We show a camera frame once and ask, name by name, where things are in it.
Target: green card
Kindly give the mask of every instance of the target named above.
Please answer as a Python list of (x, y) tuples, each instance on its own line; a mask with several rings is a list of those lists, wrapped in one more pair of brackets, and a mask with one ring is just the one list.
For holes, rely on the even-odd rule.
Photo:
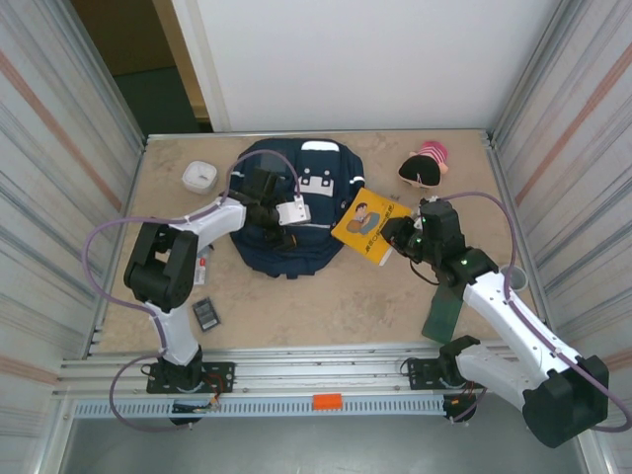
[(461, 306), (463, 306), (463, 300), (456, 297), (446, 284), (440, 284), (433, 296), (431, 310), (422, 334), (438, 343), (449, 343), (454, 334)]

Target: small red object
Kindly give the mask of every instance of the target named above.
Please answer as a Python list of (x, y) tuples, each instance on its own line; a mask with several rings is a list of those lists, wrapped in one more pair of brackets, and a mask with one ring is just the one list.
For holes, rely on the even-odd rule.
[(342, 410), (342, 393), (325, 393), (314, 395), (314, 410)]

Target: striped metal wall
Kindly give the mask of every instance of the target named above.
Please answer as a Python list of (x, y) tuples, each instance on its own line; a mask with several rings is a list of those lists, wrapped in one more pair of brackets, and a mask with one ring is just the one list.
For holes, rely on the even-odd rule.
[[(632, 2), (571, 10), (494, 138), (553, 324), (632, 405)], [(632, 433), (604, 438), (632, 472)]]
[[(0, 472), (21, 472), (64, 357), (80, 357), (97, 298), (87, 233), (124, 212), (135, 123), (63, 2), (0, 2)], [(98, 239), (104, 277), (117, 239)]]

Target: doorway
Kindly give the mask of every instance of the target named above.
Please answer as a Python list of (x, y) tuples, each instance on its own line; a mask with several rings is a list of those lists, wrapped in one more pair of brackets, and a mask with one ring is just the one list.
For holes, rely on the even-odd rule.
[(143, 135), (211, 132), (170, 0), (71, 0)]

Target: floor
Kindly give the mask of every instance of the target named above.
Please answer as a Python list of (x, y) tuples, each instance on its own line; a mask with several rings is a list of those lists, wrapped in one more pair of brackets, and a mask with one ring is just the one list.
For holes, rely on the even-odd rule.
[[(348, 145), (363, 161), (369, 189), (413, 207), (421, 197), (468, 190), (497, 196), (498, 189), (478, 130), (415, 130), (305, 134), (331, 137)], [(188, 192), (181, 177), (191, 161), (215, 165), (223, 177), (240, 152), (261, 136), (203, 135), (150, 141), (139, 174), (132, 215), (177, 217), (209, 203), (212, 197)], [(402, 182), (397, 169), (409, 152), (429, 139), (447, 148), (448, 174), (439, 187), (420, 191)], [(223, 183), (215, 186), (219, 193)], [(499, 265), (509, 261), (509, 229), (495, 206), (479, 197), (454, 202), (466, 243), (480, 247)], [(122, 273), (138, 226), (129, 226), (122, 246), (113, 295), (133, 301)], [(246, 267), (228, 236), (210, 256), (209, 283), (196, 286), (189, 303), (210, 297), (221, 324), (202, 333), (205, 349), (302, 347), (332, 344), (405, 343), (421, 335), (435, 287), (414, 276), (396, 253), (378, 267), (344, 248), (316, 276), (270, 278)], [(428, 266), (422, 267), (429, 273)], [(528, 291), (520, 295), (532, 307)], [(471, 308), (463, 307), (455, 337), (496, 339), (496, 332)], [(99, 352), (154, 350), (155, 331), (144, 315), (110, 305), (100, 334)]]
[(438, 416), (202, 420), (143, 434), (116, 420), (75, 422), (64, 474), (427, 474), (586, 472), (577, 441), (540, 444), (519, 411), (489, 396), (468, 427)]
[(198, 133), (200, 129), (176, 67), (115, 76), (143, 135)]

